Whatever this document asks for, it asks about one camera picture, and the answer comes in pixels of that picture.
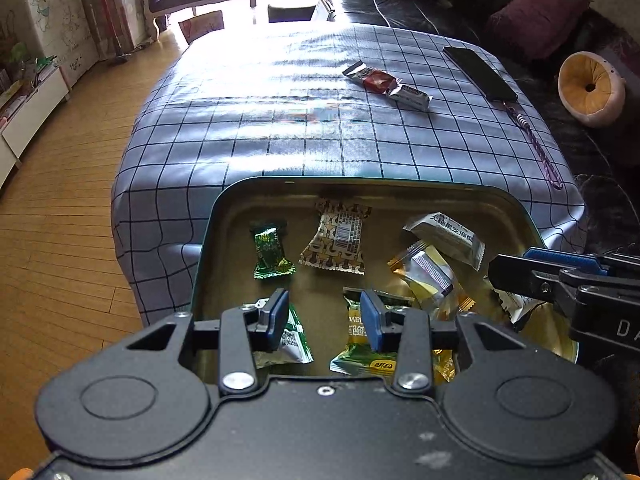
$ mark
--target donut-shaped pillow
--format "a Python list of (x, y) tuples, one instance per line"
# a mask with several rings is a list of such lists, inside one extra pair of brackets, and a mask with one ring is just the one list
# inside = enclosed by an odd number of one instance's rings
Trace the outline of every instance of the donut-shaped pillow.
[(603, 57), (577, 52), (562, 64), (558, 93), (564, 107), (582, 124), (603, 128), (622, 113), (625, 80)]

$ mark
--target pink pillow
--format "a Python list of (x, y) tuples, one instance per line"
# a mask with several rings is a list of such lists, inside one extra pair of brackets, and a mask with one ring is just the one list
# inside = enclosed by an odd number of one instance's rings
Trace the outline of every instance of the pink pillow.
[(512, 0), (489, 18), (487, 27), (519, 46), (529, 60), (545, 59), (574, 30), (590, 0)]

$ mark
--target black phone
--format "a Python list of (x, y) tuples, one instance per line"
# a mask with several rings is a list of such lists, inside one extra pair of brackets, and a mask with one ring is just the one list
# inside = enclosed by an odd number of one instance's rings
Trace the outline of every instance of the black phone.
[(518, 101), (516, 92), (470, 48), (446, 46), (442, 51), (460, 67), (488, 101), (514, 103)]

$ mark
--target wooden floor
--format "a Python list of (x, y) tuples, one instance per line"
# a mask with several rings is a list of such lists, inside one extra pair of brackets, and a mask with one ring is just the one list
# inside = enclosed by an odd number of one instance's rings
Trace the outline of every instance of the wooden floor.
[(0, 478), (48, 455), (33, 420), (40, 387), (141, 327), (114, 254), (111, 183), (140, 105), (182, 48), (167, 32), (124, 66), (95, 66), (4, 186)]

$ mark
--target screw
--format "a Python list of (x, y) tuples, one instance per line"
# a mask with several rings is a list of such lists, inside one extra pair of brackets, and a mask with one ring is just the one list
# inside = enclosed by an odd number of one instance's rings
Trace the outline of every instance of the screw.
[(335, 393), (335, 388), (332, 388), (331, 386), (320, 386), (317, 391), (318, 395), (330, 397)]
[(246, 372), (231, 372), (222, 379), (222, 384), (230, 390), (244, 390), (249, 386), (253, 386), (254, 383), (254, 377)]
[(405, 390), (421, 390), (429, 386), (429, 380), (425, 374), (412, 372), (400, 376), (398, 384)]

